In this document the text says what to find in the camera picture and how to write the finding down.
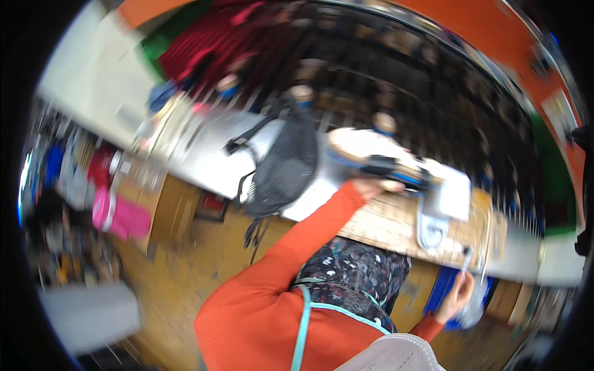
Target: white mesh fabric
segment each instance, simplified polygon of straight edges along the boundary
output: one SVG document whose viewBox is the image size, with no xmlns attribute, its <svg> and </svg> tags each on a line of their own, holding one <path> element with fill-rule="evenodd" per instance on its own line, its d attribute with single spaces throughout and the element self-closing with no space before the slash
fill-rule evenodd
<svg viewBox="0 0 594 371">
<path fill-rule="evenodd" d="M 374 341 L 337 371 L 439 371 L 428 342 L 411 334 L 390 334 Z"/>
</svg>

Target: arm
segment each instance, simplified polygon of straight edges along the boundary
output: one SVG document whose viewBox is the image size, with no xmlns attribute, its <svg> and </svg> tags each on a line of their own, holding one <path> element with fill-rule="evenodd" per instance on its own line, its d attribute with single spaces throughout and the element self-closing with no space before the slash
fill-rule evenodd
<svg viewBox="0 0 594 371">
<path fill-rule="evenodd" d="M 441 302 L 435 314 L 427 314 L 418 324 L 410 330 L 410 333 L 430 342 L 441 331 L 447 321 L 464 308 L 470 301 L 472 290 L 474 290 L 475 279 L 468 272 L 460 272 L 456 275 L 450 292 Z"/>
<path fill-rule="evenodd" d="M 330 241 L 366 200 L 353 181 L 346 182 L 324 205 L 294 225 L 255 264 L 220 286 L 202 310 L 244 303 L 254 296 L 278 296 L 301 266 Z"/>
</svg>

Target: black mesh bag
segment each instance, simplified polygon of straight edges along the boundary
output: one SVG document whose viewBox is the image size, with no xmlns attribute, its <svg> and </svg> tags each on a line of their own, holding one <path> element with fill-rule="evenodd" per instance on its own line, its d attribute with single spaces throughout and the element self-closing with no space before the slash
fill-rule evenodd
<svg viewBox="0 0 594 371">
<path fill-rule="evenodd" d="M 307 108 L 300 106 L 293 97 L 286 96 L 275 100 L 266 118 L 254 128 L 227 143 L 229 153 L 249 148 L 249 139 L 265 124 L 278 118 L 281 110 L 287 107 L 286 122 L 270 150 L 260 161 L 256 160 L 252 151 L 256 168 L 239 183 L 238 201 L 245 179 L 254 174 L 244 208 L 246 215 L 255 218 L 255 221 L 246 233 L 245 247 L 249 245 L 254 230 L 260 229 L 262 218 L 278 213 L 281 208 L 296 201 L 313 180 L 318 166 L 315 122 Z M 261 235 L 258 237 L 256 232 L 254 245 L 259 243 L 260 238 Z"/>
</svg>

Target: orange long-sleeve shirt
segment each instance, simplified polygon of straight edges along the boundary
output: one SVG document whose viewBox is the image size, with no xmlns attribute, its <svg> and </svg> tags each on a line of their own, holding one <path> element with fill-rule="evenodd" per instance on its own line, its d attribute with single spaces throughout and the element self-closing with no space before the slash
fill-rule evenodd
<svg viewBox="0 0 594 371">
<path fill-rule="evenodd" d="M 293 226 L 262 257 L 222 284 L 204 302 L 194 331 L 213 370 L 288 370 L 303 311 L 290 289 L 301 266 L 329 242 L 365 201 L 351 182 Z M 443 326 L 426 316 L 411 330 L 431 341 Z M 383 334 L 335 310 L 311 312 L 301 369 L 333 370 Z"/>
</svg>

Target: pink bag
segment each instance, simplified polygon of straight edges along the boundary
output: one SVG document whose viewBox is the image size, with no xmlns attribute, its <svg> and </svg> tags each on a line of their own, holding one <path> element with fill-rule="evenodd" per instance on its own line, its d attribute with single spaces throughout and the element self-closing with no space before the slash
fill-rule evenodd
<svg viewBox="0 0 594 371">
<path fill-rule="evenodd" d="M 143 238 L 150 231 L 150 213 L 115 194 L 107 187 L 97 191 L 93 202 L 93 225 L 102 232 L 115 233 L 122 240 Z"/>
</svg>

